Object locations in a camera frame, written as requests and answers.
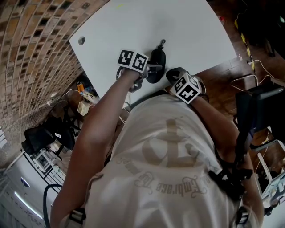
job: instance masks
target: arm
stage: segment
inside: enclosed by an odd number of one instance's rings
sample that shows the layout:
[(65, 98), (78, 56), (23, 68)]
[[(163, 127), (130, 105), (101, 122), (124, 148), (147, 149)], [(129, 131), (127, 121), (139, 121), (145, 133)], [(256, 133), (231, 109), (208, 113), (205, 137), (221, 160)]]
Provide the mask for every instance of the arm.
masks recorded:
[[(236, 126), (201, 97), (197, 97), (191, 104), (203, 119), (221, 158), (227, 162), (233, 162), (236, 156), (236, 139), (239, 134)], [(249, 154), (247, 154), (244, 159), (243, 168), (253, 170)], [(264, 208), (257, 188), (255, 176), (252, 175), (249, 180), (243, 181), (243, 185), (247, 191), (243, 197), (243, 203), (252, 208), (261, 226)]]
[(124, 70), (99, 103), (91, 110), (75, 143), (63, 187), (51, 210), (51, 227), (83, 205), (89, 180), (104, 166), (126, 95), (139, 73)]

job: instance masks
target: white t-shirt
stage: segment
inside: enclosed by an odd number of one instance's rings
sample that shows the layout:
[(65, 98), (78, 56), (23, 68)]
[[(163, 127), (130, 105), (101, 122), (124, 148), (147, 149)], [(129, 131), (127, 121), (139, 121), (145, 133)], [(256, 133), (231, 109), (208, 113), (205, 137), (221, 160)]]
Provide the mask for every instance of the white t-shirt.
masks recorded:
[(230, 227), (239, 204), (208, 175), (221, 167), (198, 116), (161, 95), (135, 107), (94, 181), (87, 228)]

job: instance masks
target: white table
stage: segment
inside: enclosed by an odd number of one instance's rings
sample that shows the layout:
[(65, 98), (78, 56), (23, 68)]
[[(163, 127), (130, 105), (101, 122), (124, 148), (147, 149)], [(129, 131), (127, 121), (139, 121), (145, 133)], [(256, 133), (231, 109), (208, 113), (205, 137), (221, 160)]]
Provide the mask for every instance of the white table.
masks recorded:
[[(85, 38), (82, 45), (80, 37)], [(166, 69), (183, 67), (195, 75), (236, 57), (206, 0), (111, 0), (77, 30), (70, 43), (102, 97), (116, 80), (121, 49), (150, 57), (162, 39)], [(156, 84), (144, 80), (142, 88), (130, 95), (131, 103), (167, 85), (165, 76)]]

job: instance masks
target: wooden floor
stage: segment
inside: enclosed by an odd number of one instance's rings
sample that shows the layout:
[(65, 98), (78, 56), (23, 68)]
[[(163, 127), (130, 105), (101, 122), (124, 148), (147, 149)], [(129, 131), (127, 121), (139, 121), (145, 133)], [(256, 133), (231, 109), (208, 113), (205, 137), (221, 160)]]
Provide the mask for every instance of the wooden floor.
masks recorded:
[[(233, 115), (236, 114), (236, 102), (235, 94), (239, 90), (231, 87), (229, 82), (237, 77), (241, 77), (247, 74), (253, 74), (252, 67), (247, 64), (249, 57), (247, 55), (246, 47), (234, 25), (236, 18), (236, 12), (232, 10), (232, 5), (224, 0), (214, 0), (209, 2), (212, 9), (219, 16), (224, 16), (226, 22), (224, 28), (228, 33), (228, 36), (234, 46), (237, 56), (239, 57), (226, 61), (220, 65), (217, 65), (211, 69), (203, 71), (198, 74), (199, 77), (204, 81), (207, 94), (210, 97), (210, 104), (223, 113), (226, 117), (233, 120)], [(264, 48), (249, 46), (253, 59), (259, 59), (263, 66), (276, 78), (285, 79), (283, 72), (285, 72), (285, 60), (276, 53), (276, 57), (269, 57)], [(255, 62), (256, 73), (258, 80), (261, 81), (267, 73), (263, 70), (260, 63)], [(254, 79), (248, 79), (245, 81), (247, 89), (254, 87)], [(267, 137), (268, 130), (264, 130), (255, 135), (253, 143), (260, 145)], [(259, 159), (257, 154), (250, 151), (254, 168), (256, 169)], [(280, 172), (281, 166), (280, 161), (285, 157), (285, 152), (282, 150), (280, 145), (275, 145), (268, 148), (264, 156), (266, 164), (271, 167), (271, 170)]]

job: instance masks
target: curved brick wall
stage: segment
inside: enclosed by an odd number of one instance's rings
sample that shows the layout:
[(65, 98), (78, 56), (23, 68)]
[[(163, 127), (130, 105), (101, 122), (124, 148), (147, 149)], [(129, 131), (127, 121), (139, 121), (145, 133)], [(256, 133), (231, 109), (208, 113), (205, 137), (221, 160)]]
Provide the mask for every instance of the curved brick wall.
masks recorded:
[(0, 126), (8, 144), (0, 166), (20, 151), (24, 131), (50, 111), (83, 70), (69, 38), (108, 0), (7, 0), (0, 3)]

